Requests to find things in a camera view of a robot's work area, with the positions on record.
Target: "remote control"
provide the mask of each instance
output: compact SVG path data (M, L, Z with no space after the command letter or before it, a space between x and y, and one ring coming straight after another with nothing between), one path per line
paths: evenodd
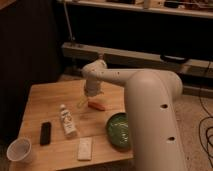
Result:
M78 146L78 160L92 159L92 138L80 138Z
M40 145L50 144L51 141L51 123L44 122L41 125Z

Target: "orange object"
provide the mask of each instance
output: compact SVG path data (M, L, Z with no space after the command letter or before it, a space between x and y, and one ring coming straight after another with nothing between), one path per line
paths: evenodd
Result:
M102 106L101 104L97 103L97 102L88 102L88 107L91 107L93 109L97 109L97 110L100 110L100 111L105 111L105 107Z

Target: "green bowl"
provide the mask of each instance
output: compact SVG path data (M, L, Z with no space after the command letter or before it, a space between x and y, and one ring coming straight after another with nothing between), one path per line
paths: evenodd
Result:
M116 113L111 116L107 121L106 131L111 144L122 149L130 148L126 113Z

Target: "screw hole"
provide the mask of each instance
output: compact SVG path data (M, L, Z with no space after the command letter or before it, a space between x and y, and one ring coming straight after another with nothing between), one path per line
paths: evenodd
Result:
M174 140L175 140L175 137L169 137L167 140L168 140L168 141L174 141Z
M167 104L162 104L160 107L163 108L163 109L166 109L166 108L168 108L168 105Z

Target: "soap bar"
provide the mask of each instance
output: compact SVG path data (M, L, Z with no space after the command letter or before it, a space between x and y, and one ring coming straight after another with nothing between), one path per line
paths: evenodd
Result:
M91 160L92 159L92 138L80 138L78 146L78 160Z

